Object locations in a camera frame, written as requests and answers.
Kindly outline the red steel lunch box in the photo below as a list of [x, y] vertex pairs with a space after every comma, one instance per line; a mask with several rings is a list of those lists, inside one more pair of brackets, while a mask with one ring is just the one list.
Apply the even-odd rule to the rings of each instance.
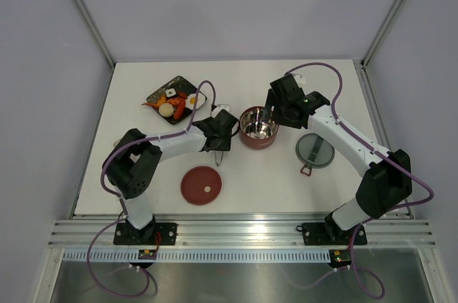
[[245, 110], [239, 118], [241, 142], [253, 150], [270, 147], [276, 140], [279, 126], [273, 120], [264, 118], [264, 107], [253, 106]]

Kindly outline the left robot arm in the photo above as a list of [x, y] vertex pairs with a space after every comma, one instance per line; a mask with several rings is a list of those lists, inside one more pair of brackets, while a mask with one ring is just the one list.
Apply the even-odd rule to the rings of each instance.
[[102, 165], [100, 183], [120, 201], [131, 225], [130, 236], [137, 243], [147, 244], [155, 235], [155, 217], [142, 196], [158, 165], [188, 153], [229, 151], [236, 126], [238, 119], [221, 110], [178, 133], [148, 137], [133, 128], [123, 136]]

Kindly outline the toy red sausage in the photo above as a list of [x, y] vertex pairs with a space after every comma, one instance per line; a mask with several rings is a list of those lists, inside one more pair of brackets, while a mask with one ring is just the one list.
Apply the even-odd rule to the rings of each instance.
[[185, 108], [186, 108], [186, 101], [185, 101], [184, 99], [181, 99], [181, 98], [180, 98], [180, 99], [177, 101], [177, 103], [175, 104], [175, 107], [176, 107], [176, 109], [175, 109], [175, 112], [174, 112], [174, 114], [173, 114], [173, 118], [174, 118], [175, 120], [179, 120], [179, 119], [182, 117], [182, 115], [183, 115], [183, 113], [184, 113], [184, 111], [185, 111]]

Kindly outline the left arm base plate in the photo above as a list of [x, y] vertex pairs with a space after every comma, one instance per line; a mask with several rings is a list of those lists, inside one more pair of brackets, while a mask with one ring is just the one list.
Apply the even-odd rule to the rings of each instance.
[[174, 246], [177, 238], [176, 223], [155, 223], [139, 230], [130, 223], [118, 223], [113, 244], [117, 246]]

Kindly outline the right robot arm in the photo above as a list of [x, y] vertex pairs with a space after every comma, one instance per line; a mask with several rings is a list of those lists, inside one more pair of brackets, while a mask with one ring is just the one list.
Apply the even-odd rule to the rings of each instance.
[[293, 75], [271, 82], [265, 108], [276, 124], [304, 128], [323, 138], [361, 176], [355, 196], [325, 218], [329, 241], [341, 243], [353, 227], [380, 218], [411, 195], [409, 156], [403, 150], [392, 152], [345, 126], [327, 98], [317, 91], [305, 94]]

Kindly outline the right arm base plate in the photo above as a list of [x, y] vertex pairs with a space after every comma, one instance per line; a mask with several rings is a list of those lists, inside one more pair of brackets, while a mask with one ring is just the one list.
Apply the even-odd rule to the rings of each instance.
[[297, 232], [303, 237], [306, 246], [354, 246], [367, 245], [367, 237], [363, 227], [354, 235], [355, 227], [342, 231], [339, 227], [324, 222], [305, 222], [296, 226]]

